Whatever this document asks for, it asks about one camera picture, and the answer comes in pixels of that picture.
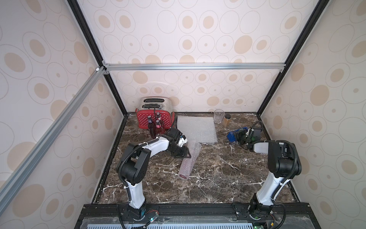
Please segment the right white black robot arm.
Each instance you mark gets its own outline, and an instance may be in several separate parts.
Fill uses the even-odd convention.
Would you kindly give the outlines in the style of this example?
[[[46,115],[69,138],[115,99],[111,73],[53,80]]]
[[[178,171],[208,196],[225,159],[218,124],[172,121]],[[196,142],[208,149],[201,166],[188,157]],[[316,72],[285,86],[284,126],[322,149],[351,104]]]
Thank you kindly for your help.
[[[279,205],[276,198],[283,187],[302,171],[296,146],[287,140],[262,140],[263,122],[257,121],[250,128],[244,127],[232,133],[234,142],[258,154],[267,155],[269,174],[261,189],[256,192],[248,208],[251,218],[261,219],[271,214]]]

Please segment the single bubble wrap sheet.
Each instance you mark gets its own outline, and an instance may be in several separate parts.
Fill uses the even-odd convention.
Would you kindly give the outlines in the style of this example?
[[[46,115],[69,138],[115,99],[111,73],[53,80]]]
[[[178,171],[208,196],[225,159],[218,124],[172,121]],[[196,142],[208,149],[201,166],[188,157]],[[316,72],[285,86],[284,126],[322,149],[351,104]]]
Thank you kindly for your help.
[[[189,153],[191,155],[190,158],[184,158],[181,167],[178,173],[178,177],[183,180],[187,180],[193,170],[195,162],[200,155],[200,151],[202,149],[202,145],[198,142],[189,142],[188,143]]]

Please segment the blue tape dispenser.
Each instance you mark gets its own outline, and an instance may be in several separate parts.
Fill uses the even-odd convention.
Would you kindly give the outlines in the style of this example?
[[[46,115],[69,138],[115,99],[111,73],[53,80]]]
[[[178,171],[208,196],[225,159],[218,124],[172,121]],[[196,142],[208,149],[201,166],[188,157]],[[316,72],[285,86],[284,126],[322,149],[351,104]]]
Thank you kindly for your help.
[[[231,131],[231,132],[229,132],[227,134],[227,138],[228,138],[229,142],[236,142],[236,140],[235,140],[235,132],[236,132],[236,130]]]

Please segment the red drink bottle front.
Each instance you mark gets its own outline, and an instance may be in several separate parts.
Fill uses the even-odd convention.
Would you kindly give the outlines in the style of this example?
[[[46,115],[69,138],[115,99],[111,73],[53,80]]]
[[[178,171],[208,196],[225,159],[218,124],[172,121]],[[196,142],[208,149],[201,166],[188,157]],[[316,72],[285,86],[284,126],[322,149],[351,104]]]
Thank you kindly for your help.
[[[193,167],[194,167],[194,160],[192,158],[183,159],[179,169],[178,177],[180,179],[187,180],[191,174]]]

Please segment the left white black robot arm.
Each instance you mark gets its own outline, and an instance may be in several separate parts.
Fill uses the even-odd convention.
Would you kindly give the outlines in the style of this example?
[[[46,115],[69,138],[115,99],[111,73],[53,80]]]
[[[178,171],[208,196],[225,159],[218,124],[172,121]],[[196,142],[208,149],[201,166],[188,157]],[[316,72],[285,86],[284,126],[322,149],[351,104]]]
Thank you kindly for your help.
[[[146,199],[142,181],[146,176],[150,158],[167,151],[175,158],[191,158],[187,138],[176,128],[177,118],[172,126],[153,140],[136,144],[129,143],[116,167],[116,173],[124,184],[128,196],[128,211],[134,219],[144,218]]]

